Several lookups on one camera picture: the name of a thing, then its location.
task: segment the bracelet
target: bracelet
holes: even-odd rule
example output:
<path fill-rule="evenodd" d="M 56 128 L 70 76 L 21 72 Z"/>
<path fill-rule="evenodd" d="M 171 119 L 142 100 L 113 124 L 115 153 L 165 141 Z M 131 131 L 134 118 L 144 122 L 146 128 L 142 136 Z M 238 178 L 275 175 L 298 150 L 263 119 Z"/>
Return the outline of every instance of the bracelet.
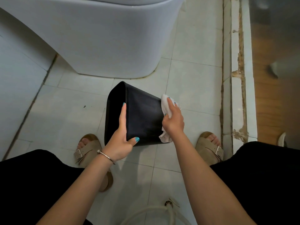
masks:
<path fill-rule="evenodd" d="M 99 154 L 102 154 L 102 155 L 104 155 L 106 158 L 108 158 L 113 164 L 115 164 L 115 162 L 111 159 L 111 158 L 109 158 L 107 155 L 105 155 L 102 151 L 100 151 L 100 150 L 98 150 L 97 151 L 97 154 L 99 155 Z"/>

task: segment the trash can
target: trash can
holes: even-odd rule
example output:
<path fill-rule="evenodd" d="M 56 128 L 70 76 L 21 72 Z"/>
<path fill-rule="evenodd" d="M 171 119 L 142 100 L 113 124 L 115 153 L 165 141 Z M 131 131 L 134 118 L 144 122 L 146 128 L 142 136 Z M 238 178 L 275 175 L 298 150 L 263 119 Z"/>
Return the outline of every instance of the trash can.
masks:
<path fill-rule="evenodd" d="M 161 99 L 131 86 L 124 81 L 115 86 L 107 98 L 104 143 L 119 127 L 119 116 L 126 103 L 126 140 L 139 137 L 135 146 L 162 144 L 159 136 L 163 133 Z"/>

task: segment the beige sandal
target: beige sandal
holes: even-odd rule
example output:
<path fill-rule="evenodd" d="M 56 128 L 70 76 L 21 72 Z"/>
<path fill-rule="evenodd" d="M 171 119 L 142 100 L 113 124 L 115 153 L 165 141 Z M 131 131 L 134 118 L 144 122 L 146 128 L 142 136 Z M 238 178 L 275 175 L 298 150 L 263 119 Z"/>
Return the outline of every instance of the beige sandal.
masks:
<path fill-rule="evenodd" d="M 101 147 L 101 144 L 100 144 L 97 136 L 95 136 L 92 133 L 84 135 L 80 139 L 80 141 L 82 141 L 83 138 L 88 139 L 90 142 L 83 148 L 77 149 L 74 153 L 74 156 L 75 156 L 76 163 L 78 163 L 78 165 L 80 167 L 86 168 L 88 166 L 88 164 L 98 155 L 97 150 L 100 149 L 102 151 L 102 147 Z M 112 175 L 111 171 L 108 170 L 106 175 L 107 175 L 107 179 L 108 179 L 107 186 L 106 187 L 101 186 L 100 189 L 104 188 L 104 190 L 100 190 L 100 192 L 107 191 L 113 185 L 113 175 Z"/>
<path fill-rule="evenodd" d="M 196 144 L 197 152 L 209 166 L 223 161 L 224 158 L 223 149 L 206 139 L 212 134 L 212 132 L 203 132 Z"/>

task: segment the black pants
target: black pants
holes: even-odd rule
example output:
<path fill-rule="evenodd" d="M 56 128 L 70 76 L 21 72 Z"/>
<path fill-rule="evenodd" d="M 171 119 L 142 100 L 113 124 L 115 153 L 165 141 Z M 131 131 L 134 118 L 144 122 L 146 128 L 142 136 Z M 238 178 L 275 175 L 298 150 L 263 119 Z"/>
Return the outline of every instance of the black pants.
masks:
<path fill-rule="evenodd" d="M 295 149 L 250 142 L 211 168 L 257 224 L 289 224 L 298 221 L 299 157 Z M 44 150 L 0 162 L 1 223 L 36 224 L 82 171 Z"/>

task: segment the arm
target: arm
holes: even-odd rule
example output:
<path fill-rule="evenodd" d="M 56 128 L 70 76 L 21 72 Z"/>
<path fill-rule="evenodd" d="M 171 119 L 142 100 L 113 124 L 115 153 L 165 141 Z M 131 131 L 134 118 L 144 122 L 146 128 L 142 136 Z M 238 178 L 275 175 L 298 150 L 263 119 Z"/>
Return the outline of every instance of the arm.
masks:
<path fill-rule="evenodd" d="M 197 153 L 184 134 L 180 109 L 168 98 L 172 111 L 163 119 L 177 152 L 187 195 L 198 224 L 255 224 L 225 183 Z"/>
<path fill-rule="evenodd" d="M 135 144 L 135 138 L 126 141 L 126 104 L 124 104 L 119 128 L 102 151 L 113 161 L 118 161 L 125 158 Z M 112 164 L 104 155 L 97 155 L 37 224 L 83 224 L 102 180 Z"/>

